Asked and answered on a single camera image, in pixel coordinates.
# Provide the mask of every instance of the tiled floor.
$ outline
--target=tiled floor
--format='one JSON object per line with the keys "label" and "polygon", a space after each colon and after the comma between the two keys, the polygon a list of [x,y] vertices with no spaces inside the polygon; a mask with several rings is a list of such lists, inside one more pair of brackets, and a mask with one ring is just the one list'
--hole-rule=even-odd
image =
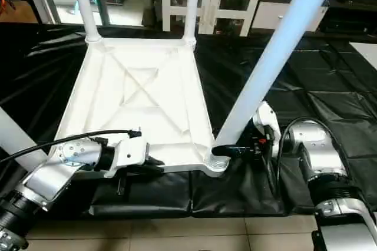
{"label": "tiled floor", "polygon": [[29,251],[312,251],[310,216],[41,222]]}

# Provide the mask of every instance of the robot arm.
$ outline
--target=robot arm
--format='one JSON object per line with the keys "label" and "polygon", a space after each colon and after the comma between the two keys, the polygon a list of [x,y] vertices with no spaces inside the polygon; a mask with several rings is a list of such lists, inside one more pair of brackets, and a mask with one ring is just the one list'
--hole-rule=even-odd
{"label": "robot arm", "polygon": [[376,219],[320,124],[302,121],[289,130],[292,151],[315,205],[315,250],[377,250]]}
{"label": "robot arm", "polygon": [[49,160],[0,200],[0,250],[27,248],[24,237],[37,213],[51,208],[78,170],[101,170],[104,177],[114,177],[119,169],[148,163],[149,158],[148,143],[141,134],[127,136],[114,147],[107,146],[107,139],[101,137],[57,145]]}

